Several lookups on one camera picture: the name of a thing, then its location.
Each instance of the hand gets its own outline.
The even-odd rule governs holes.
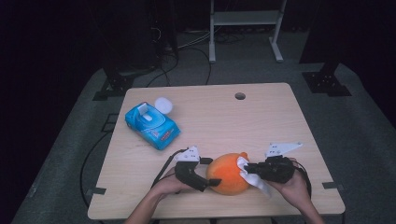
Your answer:
[[[142,199],[132,214],[125,220],[125,224],[146,224],[149,223],[160,200],[168,194],[180,192],[183,189],[192,189],[190,186],[181,183],[175,177],[175,167],[170,169],[163,179],[158,181]]]
[[[192,187],[181,183],[175,176],[175,167],[171,168],[164,177],[152,187],[151,190],[161,193],[163,199],[171,193],[178,193],[183,189],[192,189]]]
[[[294,166],[298,167],[297,160],[290,158]],[[295,170],[293,177],[285,184],[267,181],[270,186],[277,189],[283,198],[296,207],[303,215],[308,224],[323,224],[323,218],[318,213],[309,197],[308,190],[303,175]]]
[[[294,166],[298,167],[297,160],[294,158],[290,158],[290,160],[293,161]],[[293,177],[285,184],[267,182],[270,186],[277,189],[288,203],[297,209],[311,203],[303,175],[297,170],[294,171]]]

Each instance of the black tape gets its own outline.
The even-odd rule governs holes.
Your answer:
[[[336,185],[334,182],[326,182],[326,183],[322,183],[323,188],[325,189],[338,189],[340,191],[345,190],[343,185]]]
[[[101,189],[101,188],[95,188],[92,193],[94,194],[101,194],[101,195],[105,195],[106,193],[106,189]]]

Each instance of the black cable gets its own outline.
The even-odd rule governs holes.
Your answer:
[[[293,162],[295,162],[301,166],[301,167],[295,167],[295,169],[298,170],[303,175],[303,178],[306,183],[306,189],[308,190],[309,198],[311,198],[312,197],[312,185],[311,185],[311,181],[309,180],[309,177],[308,177],[308,172],[305,170],[305,168],[299,162],[297,162],[297,161],[293,161]]]
[[[99,140],[97,140],[95,142],[95,144],[93,144],[93,146],[91,147],[90,151],[88,152],[87,156],[85,156],[84,162],[82,163],[82,166],[80,168],[79,171],[79,192],[81,193],[81,197],[82,200],[84,201],[85,205],[87,206],[87,208],[89,207],[87,199],[85,198],[85,194],[84,194],[84,189],[82,188],[82,174],[84,172],[84,167],[85,164],[87,163],[88,158],[91,156],[91,153],[95,150],[95,148],[97,147],[97,145],[111,132],[106,132],[104,135],[102,135],[102,137],[99,138]]]
[[[163,180],[163,179],[165,179],[166,177],[169,177],[169,176],[171,176],[171,175],[175,175],[176,173],[172,173],[172,174],[170,174],[170,175],[166,175],[166,176],[164,176],[163,178],[161,178],[159,181],[161,181],[161,180]]]
[[[224,8],[224,11],[228,11],[228,8],[229,8],[230,5],[232,4],[231,2],[232,2],[232,0],[229,0],[229,1],[228,1],[226,8]],[[238,4],[238,0],[236,0],[235,3],[233,4],[233,10],[235,9],[235,7],[236,7],[237,4]],[[220,26],[219,28],[217,28],[217,29],[215,30],[215,34],[221,29],[221,27],[222,27],[222,26]],[[195,33],[193,33],[193,32],[188,32],[188,31],[183,31],[182,33],[188,34],[188,35],[198,35],[198,34],[195,34]],[[198,33],[200,33],[200,34],[199,34],[200,37],[199,37],[198,39],[193,40],[193,41],[191,41],[190,43],[188,43],[188,44],[186,44],[186,45],[184,45],[184,46],[179,46],[179,47],[177,47],[177,48],[178,48],[178,49],[182,49],[182,48],[186,48],[186,47],[189,47],[189,46],[198,45],[199,43],[204,42],[205,40],[209,39],[209,37],[210,37],[208,31],[202,31],[202,32],[198,32]]]
[[[154,187],[154,185],[156,185],[156,184],[158,183],[158,181],[160,181],[160,180],[162,180],[162,179],[164,179],[164,178],[166,178],[166,177],[169,176],[169,175],[167,175],[167,176],[161,178],[161,176],[163,176],[163,172],[165,172],[166,168],[168,168],[168,166],[169,166],[169,164],[171,163],[172,159],[173,159],[178,153],[184,152],[184,151],[186,151],[186,150],[187,150],[187,149],[178,150],[177,152],[175,152],[174,154],[172,154],[172,155],[168,158],[168,160],[166,161],[165,165],[163,166],[163,168],[161,169],[161,171],[157,174],[157,176],[155,177],[154,181],[152,182],[151,187]]]
[[[170,57],[175,58],[175,59],[176,59],[175,65],[174,65],[173,67],[171,67],[171,68],[170,68],[169,70],[167,70],[167,71],[165,71],[165,70],[163,70],[163,69],[161,68],[161,69],[163,70],[163,72],[162,72],[161,74],[157,75],[156,77],[154,77],[154,78],[146,85],[146,88],[147,88],[153,81],[155,81],[158,77],[161,77],[161,76],[166,76],[167,85],[169,85],[169,86],[171,85],[171,84],[170,84],[170,79],[169,79],[167,73],[170,72],[170,71],[172,71],[174,68],[177,67],[177,65],[178,65],[178,59],[177,59],[175,56],[173,56],[173,55],[166,55],[166,56],[170,56]]]
[[[207,63],[209,64],[209,74],[207,75],[206,82],[205,82],[205,85],[207,85],[207,83],[209,82],[209,79],[210,79],[210,75],[211,75],[211,73],[212,73],[212,64],[211,64],[210,61],[209,61],[209,57],[208,57],[208,56],[206,55],[206,53],[205,53],[203,50],[201,50],[201,49],[196,49],[196,48],[182,48],[182,49],[180,49],[180,50],[185,50],[185,49],[194,49],[194,50],[198,50],[198,51],[200,51],[201,53],[203,53],[204,56],[206,57]]]
[[[231,35],[228,33],[220,33],[218,35],[215,36],[215,41],[217,44],[221,44],[221,45],[231,45],[231,44],[235,44],[237,42],[240,42],[242,40],[245,39],[245,35],[244,34],[240,34],[242,37],[238,37],[236,35]]]

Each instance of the blue wipes container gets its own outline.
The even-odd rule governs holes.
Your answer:
[[[128,126],[159,150],[166,148],[180,134],[176,123],[154,106],[144,102],[125,114]]]

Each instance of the orange ball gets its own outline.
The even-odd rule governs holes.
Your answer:
[[[215,192],[224,195],[236,195],[248,188],[248,182],[239,174],[241,170],[236,165],[239,157],[248,160],[246,152],[229,153],[218,157],[207,166],[206,179],[221,179],[218,186],[211,186]]]

